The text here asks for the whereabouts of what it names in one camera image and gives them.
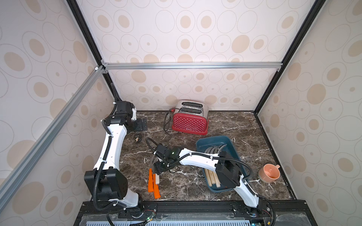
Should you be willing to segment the wooden handle sickle diagonal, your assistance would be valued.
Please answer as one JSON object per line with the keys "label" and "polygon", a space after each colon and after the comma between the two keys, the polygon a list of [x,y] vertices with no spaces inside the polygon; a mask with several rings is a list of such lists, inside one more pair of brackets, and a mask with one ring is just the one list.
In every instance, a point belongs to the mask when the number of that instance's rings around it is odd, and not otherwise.
{"label": "wooden handle sickle diagonal", "polygon": [[210,179],[212,181],[212,185],[216,185],[217,188],[221,187],[221,183],[218,179],[218,176],[215,172],[209,170]]}

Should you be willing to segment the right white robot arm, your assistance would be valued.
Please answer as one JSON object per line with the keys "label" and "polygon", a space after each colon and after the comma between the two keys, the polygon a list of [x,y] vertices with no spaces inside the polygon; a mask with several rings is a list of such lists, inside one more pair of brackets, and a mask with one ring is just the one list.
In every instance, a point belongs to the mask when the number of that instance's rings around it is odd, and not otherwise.
{"label": "right white robot arm", "polygon": [[257,194],[247,182],[252,175],[252,169],[243,161],[233,158],[229,153],[201,153],[183,147],[169,149],[162,144],[156,147],[147,142],[154,156],[159,159],[154,163],[155,173],[160,175],[180,165],[196,166],[214,172],[220,183],[232,188],[243,200],[244,206],[249,209],[249,215],[267,213],[270,217],[269,225],[276,222],[276,213],[271,202],[264,196]]}

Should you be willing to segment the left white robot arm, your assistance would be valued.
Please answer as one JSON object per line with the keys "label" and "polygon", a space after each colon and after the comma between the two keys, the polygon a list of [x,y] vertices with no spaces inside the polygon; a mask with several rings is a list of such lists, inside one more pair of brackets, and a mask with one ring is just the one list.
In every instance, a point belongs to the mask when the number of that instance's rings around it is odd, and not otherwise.
{"label": "left white robot arm", "polygon": [[142,200],[128,187],[127,178],[120,172],[119,163],[126,135],[130,132],[146,131],[147,120],[137,118],[133,103],[115,96],[114,108],[101,124],[106,139],[93,170],[87,171],[84,181],[92,194],[93,205],[98,211],[110,207],[121,207],[131,211],[143,211]]}

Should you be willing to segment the teal plastic storage box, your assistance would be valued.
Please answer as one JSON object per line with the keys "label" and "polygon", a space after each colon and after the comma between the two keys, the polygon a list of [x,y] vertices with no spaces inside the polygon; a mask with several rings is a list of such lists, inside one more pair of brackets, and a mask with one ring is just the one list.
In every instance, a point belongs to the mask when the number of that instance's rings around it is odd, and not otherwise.
{"label": "teal plastic storage box", "polygon": [[[221,146],[224,144],[227,144],[227,146],[219,154],[205,153],[205,150],[208,147]],[[252,169],[245,162],[240,160],[228,137],[215,136],[203,138],[196,142],[196,147],[197,152],[209,154],[213,160],[216,160],[216,168],[210,170],[217,174],[221,187],[217,188],[216,185],[212,185],[211,187],[208,186],[212,192],[219,193],[235,190],[242,198],[253,196],[247,182],[247,178],[252,174]]]}

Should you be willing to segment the black snack packet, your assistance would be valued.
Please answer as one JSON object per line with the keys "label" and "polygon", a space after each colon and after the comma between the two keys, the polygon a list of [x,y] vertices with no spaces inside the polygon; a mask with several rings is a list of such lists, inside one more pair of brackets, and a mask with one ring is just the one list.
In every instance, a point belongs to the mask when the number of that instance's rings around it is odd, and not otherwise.
{"label": "black snack packet", "polygon": [[141,142],[141,140],[142,140],[142,136],[141,136],[141,135],[137,135],[137,136],[135,137],[135,143],[139,143],[139,142]]}

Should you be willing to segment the red dotted toaster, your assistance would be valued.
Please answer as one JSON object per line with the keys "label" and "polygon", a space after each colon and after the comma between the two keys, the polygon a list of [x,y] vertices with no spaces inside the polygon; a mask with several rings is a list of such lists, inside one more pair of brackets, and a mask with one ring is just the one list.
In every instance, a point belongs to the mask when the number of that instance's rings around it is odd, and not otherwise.
{"label": "red dotted toaster", "polygon": [[209,107],[205,103],[180,100],[173,112],[172,130],[206,135],[208,133],[208,112]]}

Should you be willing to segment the orange plastic cup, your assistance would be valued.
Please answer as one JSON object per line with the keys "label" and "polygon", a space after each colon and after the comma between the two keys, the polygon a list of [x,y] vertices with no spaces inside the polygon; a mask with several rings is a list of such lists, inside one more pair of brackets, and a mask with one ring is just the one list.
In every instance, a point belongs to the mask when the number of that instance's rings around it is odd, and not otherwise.
{"label": "orange plastic cup", "polygon": [[266,164],[258,172],[259,178],[265,183],[272,183],[280,178],[280,165]]}

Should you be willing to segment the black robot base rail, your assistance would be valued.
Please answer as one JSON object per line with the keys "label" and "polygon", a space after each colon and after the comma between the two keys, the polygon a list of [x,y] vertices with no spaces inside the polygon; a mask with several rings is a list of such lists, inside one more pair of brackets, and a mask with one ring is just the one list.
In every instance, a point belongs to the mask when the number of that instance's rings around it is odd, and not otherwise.
{"label": "black robot base rail", "polygon": [[243,201],[142,201],[138,207],[98,211],[84,202],[76,226],[315,226],[303,200],[265,201],[258,208]]}

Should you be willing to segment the aluminium frame rail left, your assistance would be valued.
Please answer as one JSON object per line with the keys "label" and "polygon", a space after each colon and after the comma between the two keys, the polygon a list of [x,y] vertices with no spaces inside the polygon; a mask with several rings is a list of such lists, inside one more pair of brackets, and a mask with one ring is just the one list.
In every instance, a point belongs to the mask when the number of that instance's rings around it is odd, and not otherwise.
{"label": "aluminium frame rail left", "polygon": [[104,73],[105,67],[98,66],[97,69],[88,76],[82,86],[70,98],[60,113],[34,143],[27,155],[24,156],[22,161],[11,172],[7,180],[1,186],[1,211],[10,202],[11,198],[15,195],[19,187],[27,178],[29,173],[33,170],[50,144],[53,142],[59,131],[63,128],[65,123],[69,120],[75,109],[79,106],[80,102],[84,99],[86,94],[91,89],[96,80]]}

